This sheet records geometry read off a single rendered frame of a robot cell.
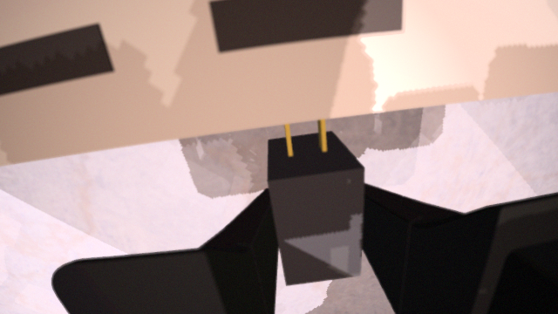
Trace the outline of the black two-prong plug charger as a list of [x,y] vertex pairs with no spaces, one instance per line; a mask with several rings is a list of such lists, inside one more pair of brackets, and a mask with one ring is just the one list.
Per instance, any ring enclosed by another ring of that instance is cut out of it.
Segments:
[[365,167],[318,133],[268,140],[268,186],[286,286],[361,276]]

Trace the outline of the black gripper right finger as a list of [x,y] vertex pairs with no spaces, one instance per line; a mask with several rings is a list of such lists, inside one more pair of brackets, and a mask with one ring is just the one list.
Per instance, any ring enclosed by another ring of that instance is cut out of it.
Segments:
[[506,257],[558,240],[558,192],[468,212],[364,184],[362,250],[395,314],[487,314]]

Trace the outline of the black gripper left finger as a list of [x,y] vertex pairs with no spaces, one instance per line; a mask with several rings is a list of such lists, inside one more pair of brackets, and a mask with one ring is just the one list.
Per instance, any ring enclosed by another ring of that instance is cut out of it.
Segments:
[[51,287],[68,314],[275,314],[278,253],[266,188],[199,248],[75,259]]

